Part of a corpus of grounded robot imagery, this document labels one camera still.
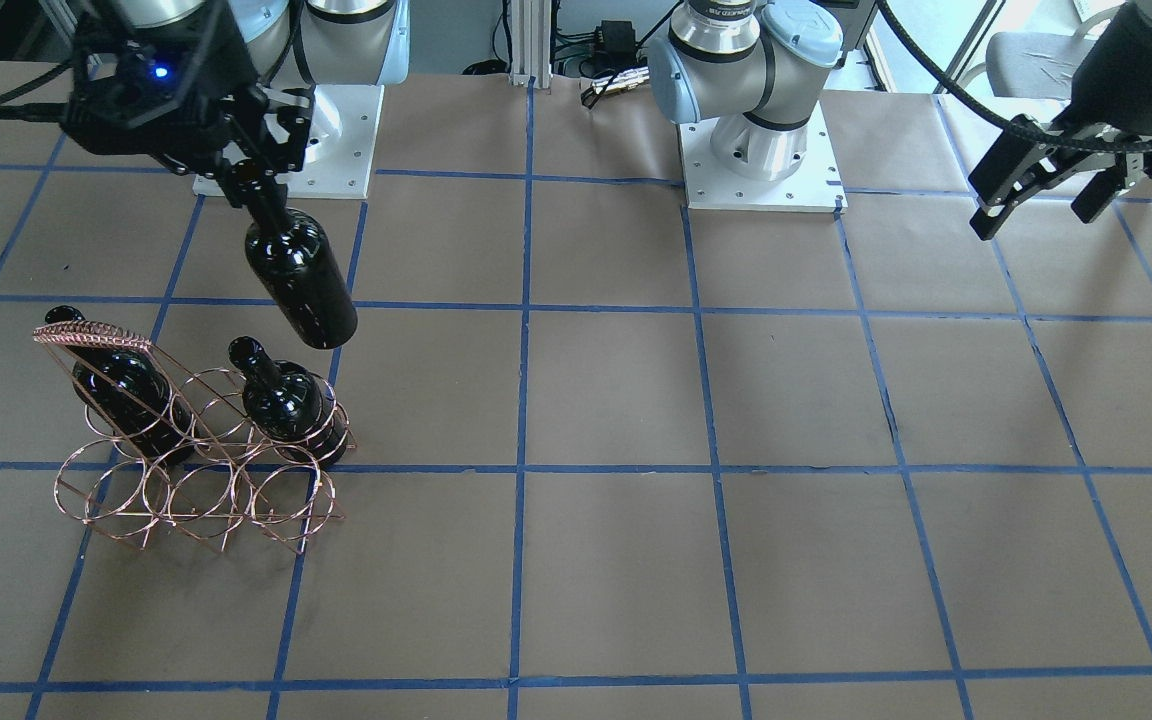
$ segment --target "floor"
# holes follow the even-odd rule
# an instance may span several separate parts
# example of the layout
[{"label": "floor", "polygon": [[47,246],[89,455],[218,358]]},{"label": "floor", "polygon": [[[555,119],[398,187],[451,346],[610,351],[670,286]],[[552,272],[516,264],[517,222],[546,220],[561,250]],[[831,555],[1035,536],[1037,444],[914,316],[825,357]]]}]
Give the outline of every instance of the floor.
[{"label": "floor", "polygon": [[[650,97],[576,92],[393,88],[370,202],[297,202],[333,353],[238,211],[0,126],[0,719],[1152,719],[1152,183],[982,243],[987,128],[829,92],[846,213],[691,213]],[[84,533],[60,301],[332,379],[348,518],[300,558]]]}]

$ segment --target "black bottle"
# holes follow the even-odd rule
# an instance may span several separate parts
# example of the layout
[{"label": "black bottle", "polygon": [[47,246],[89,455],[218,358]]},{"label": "black bottle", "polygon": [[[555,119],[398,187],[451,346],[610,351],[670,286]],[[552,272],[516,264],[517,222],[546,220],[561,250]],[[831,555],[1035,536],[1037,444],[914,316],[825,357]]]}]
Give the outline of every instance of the black bottle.
[{"label": "black bottle", "polygon": [[248,336],[229,343],[229,362],[247,379],[243,410],[270,439],[305,448],[323,468],[344,455],[344,420],[332,415],[323,387],[308,370],[288,359],[275,363]]},{"label": "black bottle", "polygon": [[[46,323],[65,323],[84,318],[74,306],[59,305],[47,311],[45,319]],[[109,350],[104,347],[69,346],[69,350],[109,378],[106,381],[88,365],[74,363],[74,393],[84,404],[91,406],[97,414],[109,420],[119,433],[127,435],[143,456],[152,460],[166,455],[162,463],[170,468],[194,454],[192,446],[179,447],[184,438],[172,423],[160,416],[168,407],[172,392],[166,378],[157,372],[154,364],[145,355],[124,348]],[[146,410],[137,400],[153,407],[156,414]],[[172,407],[172,418],[177,427],[189,427],[189,412],[179,401]]]},{"label": "black bottle", "polygon": [[233,179],[255,220],[244,242],[247,264],[305,344],[319,350],[344,344],[358,313],[323,225],[288,209],[287,185],[251,160],[234,164]]}]

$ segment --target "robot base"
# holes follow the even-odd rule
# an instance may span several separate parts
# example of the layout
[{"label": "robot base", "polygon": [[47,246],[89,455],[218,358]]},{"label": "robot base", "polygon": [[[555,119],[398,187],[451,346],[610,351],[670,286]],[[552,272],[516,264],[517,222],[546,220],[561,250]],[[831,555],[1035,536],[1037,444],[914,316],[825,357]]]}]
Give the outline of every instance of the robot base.
[{"label": "robot base", "polygon": [[[365,200],[376,154],[376,128],[385,88],[372,85],[320,85],[314,94],[314,126],[305,149],[305,169],[285,173],[288,197],[321,197],[334,200]],[[225,156],[242,159],[229,145]],[[223,195],[210,179],[194,181],[195,195]]]},{"label": "robot base", "polygon": [[806,124],[803,164],[780,182],[742,177],[718,161],[708,136],[718,118],[679,126],[687,207],[695,210],[767,210],[778,213],[833,213],[847,209],[829,131],[817,104]]}]

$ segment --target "gray chair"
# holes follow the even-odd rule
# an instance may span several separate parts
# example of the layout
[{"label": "gray chair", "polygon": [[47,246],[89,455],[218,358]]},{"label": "gray chair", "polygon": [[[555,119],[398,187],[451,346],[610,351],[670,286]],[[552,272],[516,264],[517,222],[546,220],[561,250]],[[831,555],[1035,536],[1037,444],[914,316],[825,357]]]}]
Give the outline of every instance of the gray chair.
[{"label": "gray chair", "polygon": [[1093,28],[1114,17],[1117,8],[1092,15],[1075,29],[1074,36],[1051,32],[1000,32],[990,38],[984,63],[963,73],[960,85],[968,85],[986,73],[996,97],[1036,97],[1069,100],[1074,70],[1096,45],[1087,37]]}]

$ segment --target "blue joint cover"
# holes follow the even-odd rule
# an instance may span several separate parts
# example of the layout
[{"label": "blue joint cover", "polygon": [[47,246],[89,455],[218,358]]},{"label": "blue joint cover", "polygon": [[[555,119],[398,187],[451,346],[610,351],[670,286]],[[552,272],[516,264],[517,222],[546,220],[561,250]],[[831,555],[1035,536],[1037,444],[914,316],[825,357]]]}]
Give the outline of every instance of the blue joint cover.
[{"label": "blue joint cover", "polygon": [[818,68],[835,67],[842,58],[842,26],[810,0],[772,0],[760,22],[790,53]]},{"label": "blue joint cover", "polygon": [[700,122],[700,105],[687,78],[687,68],[666,38],[655,37],[647,43],[647,73],[652,77],[652,96],[669,122]]},{"label": "blue joint cover", "polygon": [[389,30],[389,47],[385,51],[385,61],[380,65],[380,77],[377,85],[397,85],[407,79],[407,70],[411,67],[411,13],[408,0],[394,3],[394,24]]}]

